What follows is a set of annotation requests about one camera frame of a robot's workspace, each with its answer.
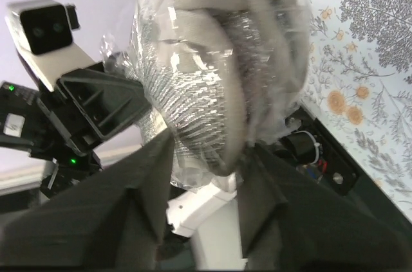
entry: folded cloth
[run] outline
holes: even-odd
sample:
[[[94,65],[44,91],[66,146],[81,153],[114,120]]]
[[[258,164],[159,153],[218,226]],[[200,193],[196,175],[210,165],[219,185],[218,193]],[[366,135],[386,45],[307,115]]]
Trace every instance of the folded cloth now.
[[[174,132],[175,176],[207,184],[246,144],[278,139],[305,82],[308,23],[305,0],[138,0],[118,66],[153,105],[144,142]]]

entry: rolled towel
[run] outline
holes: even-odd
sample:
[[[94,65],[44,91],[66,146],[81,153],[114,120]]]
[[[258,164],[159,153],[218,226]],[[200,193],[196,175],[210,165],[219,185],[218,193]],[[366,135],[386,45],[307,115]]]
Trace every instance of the rolled towel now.
[[[153,105],[144,142],[174,132],[177,179],[228,176],[246,144],[278,139],[305,82],[309,18],[306,0],[137,1],[118,69]]]

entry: plastic bag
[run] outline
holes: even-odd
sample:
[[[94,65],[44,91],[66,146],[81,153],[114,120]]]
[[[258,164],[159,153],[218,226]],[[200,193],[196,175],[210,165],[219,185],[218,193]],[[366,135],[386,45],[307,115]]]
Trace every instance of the plastic bag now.
[[[153,105],[137,122],[144,143],[173,131],[177,186],[228,177],[245,146],[298,127],[285,118],[306,79],[309,22],[306,0],[137,0],[128,49],[113,59],[103,39],[106,71],[140,81]]]

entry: camera lens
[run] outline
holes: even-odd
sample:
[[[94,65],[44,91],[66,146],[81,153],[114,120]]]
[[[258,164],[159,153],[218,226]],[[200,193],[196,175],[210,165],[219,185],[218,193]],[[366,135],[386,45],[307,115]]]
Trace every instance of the camera lens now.
[[[63,31],[63,25],[61,25],[60,23],[55,23],[53,24],[53,30],[57,33],[60,33]]]
[[[40,29],[40,28],[34,28],[33,29],[33,35],[38,37],[38,38],[43,37],[44,36],[44,31],[43,31],[43,29]]]

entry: plastic wrap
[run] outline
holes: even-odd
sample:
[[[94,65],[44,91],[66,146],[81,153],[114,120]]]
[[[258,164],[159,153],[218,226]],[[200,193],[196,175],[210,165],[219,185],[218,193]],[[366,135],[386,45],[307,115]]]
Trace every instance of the plastic wrap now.
[[[306,79],[309,22],[306,0],[138,0],[116,61],[104,38],[106,70],[140,81],[153,105],[137,122],[144,143],[173,131],[178,186],[229,185],[246,145],[298,126],[285,117]]]

